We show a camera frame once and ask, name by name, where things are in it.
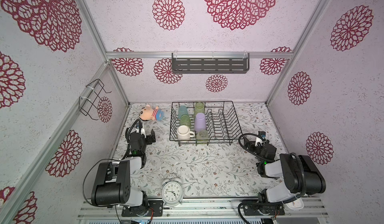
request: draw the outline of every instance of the red floral pattern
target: red floral pattern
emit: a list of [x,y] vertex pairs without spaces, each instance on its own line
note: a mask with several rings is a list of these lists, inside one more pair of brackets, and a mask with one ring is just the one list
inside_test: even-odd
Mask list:
[[3,206],[3,204],[8,199],[9,195],[11,195],[14,189],[15,189],[14,187],[8,186],[0,190],[0,208]]
[[207,12],[223,28],[244,29],[266,16],[276,0],[205,0]]
[[[278,48],[272,49],[271,52],[290,52],[290,51],[292,51],[290,48],[278,47]],[[265,73],[268,75],[274,75],[276,73],[280,73],[286,61],[287,59],[285,58],[264,58],[260,63],[260,70],[262,71],[262,73]]]
[[180,0],[155,0],[152,13],[156,22],[165,30],[174,30],[183,23],[185,12]]
[[172,60],[163,58],[158,60],[153,69],[155,76],[163,83],[177,83],[183,74],[175,74],[172,72]]
[[68,175],[79,163],[83,151],[82,146],[79,134],[70,130],[45,170],[50,176]]
[[223,91],[228,85],[228,79],[224,75],[215,74],[205,82],[206,88],[211,92]]
[[314,132],[307,139],[307,152],[318,164],[327,164],[333,158],[333,145],[324,133]]
[[37,211],[36,205],[37,198],[35,197],[35,192],[32,191],[29,193],[29,198],[25,200],[22,205],[22,208],[17,212],[15,218],[13,219],[14,224],[31,224],[35,219],[35,213]]
[[81,18],[74,0],[1,0],[1,7],[20,30],[53,51],[74,49],[81,34]]
[[112,104],[108,97],[100,98],[97,105],[97,114],[102,122],[108,122],[112,116]]
[[353,48],[368,34],[372,26],[372,10],[368,6],[356,6],[344,13],[331,33],[331,45],[338,51]]
[[[133,52],[128,48],[118,48],[115,52]],[[141,58],[114,58],[111,59],[113,66],[117,71],[127,76],[136,76],[143,71],[143,62]]]
[[0,109],[18,102],[24,90],[25,79],[19,65],[0,52]]
[[289,100],[295,105],[303,104],[310,97],[312,84],[309,75],[298,72],[291,78],[288,85]]

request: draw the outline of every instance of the purple cup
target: purple cup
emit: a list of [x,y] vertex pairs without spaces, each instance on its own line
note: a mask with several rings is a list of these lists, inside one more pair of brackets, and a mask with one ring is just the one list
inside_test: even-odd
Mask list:
[[205,124],[205,114],[204,113],[197,113],[195,116],[195,132],[198,133],[202,130],[206,130],[207,125]]

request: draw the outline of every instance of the plush doll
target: plush doll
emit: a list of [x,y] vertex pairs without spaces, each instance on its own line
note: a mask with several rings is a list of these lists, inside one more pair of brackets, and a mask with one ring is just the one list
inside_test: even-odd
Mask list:
[[161,120],[164,117],[164,112],[158,106],[152,109],[151,105],[147,104],[147,106],[141,109],[139,117],[143,121]]

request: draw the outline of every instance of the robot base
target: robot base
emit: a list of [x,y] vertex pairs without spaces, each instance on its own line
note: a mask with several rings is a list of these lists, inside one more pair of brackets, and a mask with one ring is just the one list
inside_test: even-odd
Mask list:
[[[266,189],[264,189],[261,193],[258,194],[258,202],[260,203],[268,203],[266,199]],[[283,208],[283,204],[280,206],[265,206],[260,205],[244,205],[244,214],[246,216],[267,216],[267,215],[285,215],[285,211]]]
[[143,192],[143,203],[141,206],[135,207],[124,207],[122,209],[121,216],[122,217],[138,217],[138,216],[152,216],[152,211],[149,209],[150,207],[153,209],[153,216],[162,216],[163,215],[163,201],[148,201],[148,197],[145,192]]

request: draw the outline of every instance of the wire dish rack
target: wire dish rack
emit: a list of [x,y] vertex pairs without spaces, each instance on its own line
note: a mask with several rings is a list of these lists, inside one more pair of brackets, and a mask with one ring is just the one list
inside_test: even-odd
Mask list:
[[[179,146],[182,144],[198,144],[196,137],[189,140],[177,139],[177,128],[180,126],[178,118],[179,107],[185,106],[188,110],[188,115],[191,120],[192,131],[194,130],[194,107],[196,102],[172,102],[172,111],[170,116],[170,141],[177,141]],[[232,144],[233,140],[237,140],[243,134],[239,120],[237,118],[235,106],[232,101],[214,101],[203,102],[205,106],[205,123],[209,133],[208,144],[215,143],[229,143]]]

